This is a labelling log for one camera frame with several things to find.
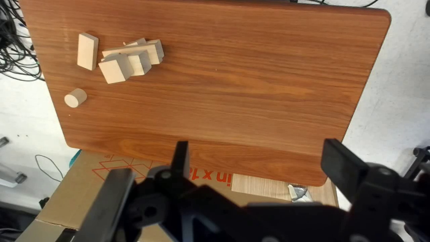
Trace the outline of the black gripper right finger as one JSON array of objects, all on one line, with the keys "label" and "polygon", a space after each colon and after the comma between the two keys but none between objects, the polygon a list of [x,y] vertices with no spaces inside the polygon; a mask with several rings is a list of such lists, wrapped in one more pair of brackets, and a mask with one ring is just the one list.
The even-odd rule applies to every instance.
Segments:
[{"label": "black gripper right finger", "polygon": [[364,181],[369,166],[338,139],[324,141],[321,169],[348,200],[365,196]]}]

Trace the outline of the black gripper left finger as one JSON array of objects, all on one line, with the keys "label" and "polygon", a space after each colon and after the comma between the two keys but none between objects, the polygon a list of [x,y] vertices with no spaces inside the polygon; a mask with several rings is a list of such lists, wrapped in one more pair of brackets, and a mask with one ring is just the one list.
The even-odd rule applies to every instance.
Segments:
[{"label": "black gripper left finger", "polygon": [[189,174],[189,150],[186,141],[176,143],[170,171],[173,178],[186,178]]}]

